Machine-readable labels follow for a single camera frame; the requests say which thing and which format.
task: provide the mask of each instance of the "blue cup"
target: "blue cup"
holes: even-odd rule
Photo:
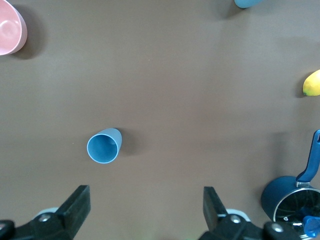
[[[122,144],[122,135],[115,128],[107,128],[93,135],[86,150],[90,158],[99,164],[109,164],[119,154]]]
[[[305,217],[320,217],[320,190],[310,185],[320,164],[320,130],[312,139],[307,166],[297,177],[281,176],[263,190],[261,205],[274,222],[285,222],[295,229],[302,239],[306,235]]]
[[[234,2],[239,8],[246,9],[262,2],[262,0],[234,0]]]

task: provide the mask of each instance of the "pot handle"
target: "pot handle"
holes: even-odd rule
[[[311,143],[308,163],[303,172],[296,177],[297,187],[306,187],[317,174],[320,164],[320,129],[315,131]]]

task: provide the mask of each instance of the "cup rim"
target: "cup rim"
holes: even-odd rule
[[[301,187],[301,188],[297,188],[291,192],[289,192],[288,194],[286,194],[283,198],[281,198],[281,200],[278,202],[278,204],[275,206],[274,208],[274,211],[273,211],[273,218],[272,220],[275,222],[276,221],[276,213],[277,213],[277,210],[280,206],[280,204],[289,196],[291,196],[292,194],[295,194],[297,192],[300,192],[300,191],[305,191],[305,190],[308,190],[308,191],[315,191],[315,192],[318,192],[320,194],[320,190],[316,189],[316,188],[313,188],[313,187]]]
[[[97,137],[97,136],[107,136],[107,137],[111,138],[111,139],[114,141],[114,143],[115,143],[115,145],[116,145],[116,154],[115,154],[115,156],[114,156],[110,161],[106,161],[106,162],[97,161],[96,159],[94,159],[94,158],[91,156],[90,151],[89,151],[89,143],[91,142],[91,140],[92,140],[93,138],[95,138],[95,137]],[[93,135],[92,137],[90,137],[90,139],[88,140],[88,142],[87,142],[87,144],[86,144],[86,151],[87,151],[89,157],[90,157],[93,161],[95,161],[96,163],[98,163],[98,164],[109,164],[109,163],[113,162],[113,161],[117,158],[117,156],[118,156],[118,154],[119,154],[119,144],[117,143],[117,141],[115,140],[115,138],[112,137],[112,136],[110,136],[109,134],[106,134],[106,133],[97,133],[97,134]]]

